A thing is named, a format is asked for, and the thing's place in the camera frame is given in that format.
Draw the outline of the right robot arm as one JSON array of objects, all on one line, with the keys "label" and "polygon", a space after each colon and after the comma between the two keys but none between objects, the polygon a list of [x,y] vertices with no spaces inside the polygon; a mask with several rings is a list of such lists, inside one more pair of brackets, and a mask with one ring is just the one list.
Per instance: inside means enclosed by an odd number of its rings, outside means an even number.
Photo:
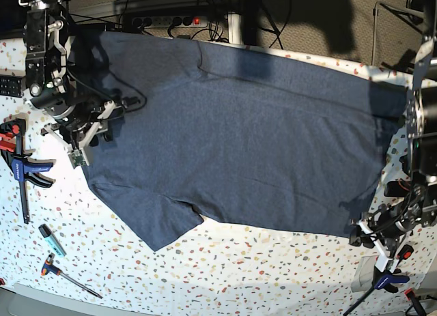
[{"label": "right robot arm", "polygon": [[97,136],[109,136],[109,121],[125,108],[105,93],[84,83],[68,63],[70,55],[69,0],[18,0],[27,8],[24,26],[25,83],[30,105],[54,119],[42,134],[54,136],[73,167],[91,163]]}]

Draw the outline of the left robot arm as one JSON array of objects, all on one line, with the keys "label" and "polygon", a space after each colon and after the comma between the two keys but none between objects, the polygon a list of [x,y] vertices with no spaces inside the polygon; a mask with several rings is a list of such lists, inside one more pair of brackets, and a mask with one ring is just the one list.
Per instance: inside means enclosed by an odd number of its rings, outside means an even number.
[{"label": "left robot arm", "polygon": [[376,268],[381,272],[394,272],[407,257],[406,242],[417,225],[436,224],[436,88],[423,86],[425,79],[436,79],[436,0],[423,0],[419,17],[425,31],[406,99],[408,153],[403,165],[410,179],[389,182],[385,195],[402,201],[364,213],[350,235],[351,245],[377,249]]}]

